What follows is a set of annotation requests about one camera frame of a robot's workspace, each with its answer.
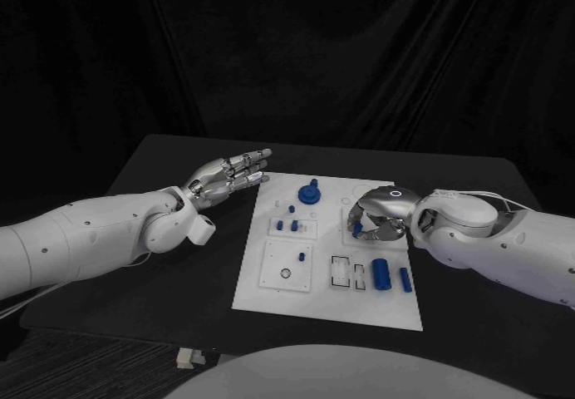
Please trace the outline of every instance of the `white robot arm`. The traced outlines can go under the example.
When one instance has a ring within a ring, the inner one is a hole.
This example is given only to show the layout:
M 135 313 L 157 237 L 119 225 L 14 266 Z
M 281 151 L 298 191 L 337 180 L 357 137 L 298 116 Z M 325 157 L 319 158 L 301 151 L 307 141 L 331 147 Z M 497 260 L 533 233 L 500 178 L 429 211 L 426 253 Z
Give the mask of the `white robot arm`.
M 357 239 L 389 241 L 407 227 L 415 247 L 442 264 L 471 268 L 527 295 L 573 307 L 575 220 L 524 207 L 497 211 L 471 195 L 514 203 L 481 191 L 435 190 L 420 198 L 400 187 L 379 187 L 356 203 L 347 229 Z M 358 224 L 364 212 L 377 226 L 367 232 Z
M 259 169 L 270 154 L 253 151 L 209 162 L 181 188 L 85 199 L 0 228 L 0 299 L 99 276 L 185 238 L 204 245 L 216 226 L 197 211 L 268 180 Z

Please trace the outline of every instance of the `white round object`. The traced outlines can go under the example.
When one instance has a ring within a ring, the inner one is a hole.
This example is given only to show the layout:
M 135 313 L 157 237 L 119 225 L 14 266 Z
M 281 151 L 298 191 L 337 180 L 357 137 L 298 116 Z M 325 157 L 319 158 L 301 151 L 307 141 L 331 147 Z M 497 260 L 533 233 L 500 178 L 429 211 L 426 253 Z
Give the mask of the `white round object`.
M 237 357 L 191 378 L 165 399 L 530 398 L 441 363 L 363 347 L 301 345 Z
M 368 185 L 356 185 L 356 187 L 353 188 L 353 196 L 360 199 L 363 197 L 363 194 L 371 190 L 373 188 Z

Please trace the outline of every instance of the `black backdrop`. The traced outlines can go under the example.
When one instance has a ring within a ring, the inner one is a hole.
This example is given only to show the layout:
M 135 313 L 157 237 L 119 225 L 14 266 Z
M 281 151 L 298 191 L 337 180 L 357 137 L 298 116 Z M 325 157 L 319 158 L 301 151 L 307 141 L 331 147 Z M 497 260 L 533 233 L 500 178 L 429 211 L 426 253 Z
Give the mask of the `black backdrop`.
M 102 195 L 151 133 L 504 156 L 575 216 L 573 13 L 566 0 L 2 2 L 0 224 Z

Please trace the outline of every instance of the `white pegboard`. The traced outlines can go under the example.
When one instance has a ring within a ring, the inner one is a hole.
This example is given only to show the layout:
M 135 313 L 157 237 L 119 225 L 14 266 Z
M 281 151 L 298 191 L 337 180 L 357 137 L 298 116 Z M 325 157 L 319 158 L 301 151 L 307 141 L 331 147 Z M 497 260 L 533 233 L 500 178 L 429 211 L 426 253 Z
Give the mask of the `white pegboard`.
M 400 285 L 399 268 L 407 268 L 412 276 L 405 237 L 393 242 L 367 243 L 354 239 L 345 231 L 348 209 L 360 195 L 393 183 L 272 172 L 266 174 L 269 181 L 259 187 L 232 308 L 422 331 L 413 279 L 410 293 L 403 292 Z M 317 179 L 321 199 L 317 204 L 305 205 L 296 198 L 296 192 L 311 179 Z M 289 205 L 295 207 L 294 213 L 288 211 Z M 285 231 L 276 230 L 278 219 L 283 221 Z M 304 229 L 291 232 L 292 219 L 307 224 L 308 231 L 314 230 L 311 235 Z M 366 217 L 361 224 L 364 230 L 374 227 Z M 268 256 L 270 253 L 266 253 L 269 241 L 273 242 L 273 251 L 285 253 L 285 258 L 276 264 L 273 257 Z M 296 276 L 291 274 L 288 278 L 279 276 L 281 270 L 289 268 L 285 266 L 288 263 L 296 268 L 298 260 L 294 257 L 305 246 L 311 247 L 309 256 L 305 255 L 308 271 L 305 267 L 295 271 L 308 273 L 308 284 L 301 282 L 304 280 L 295 281 L 295 277 L 301 278 L 305 273 Z M 340 270 L 340 273 L 348 273 L 348 288 L 334 287 L 330 283 L 331 257 L 348 259 L 348 268 Z M 386 291 L 373 287 L 371 261 L 379 258 L 386 259 L 389 265 L 392 289 Z M 361 269 L 366 290 L 356 287 Z M 262 281 L 272 281 L 272 287 L 262 286 L 266 284 Z

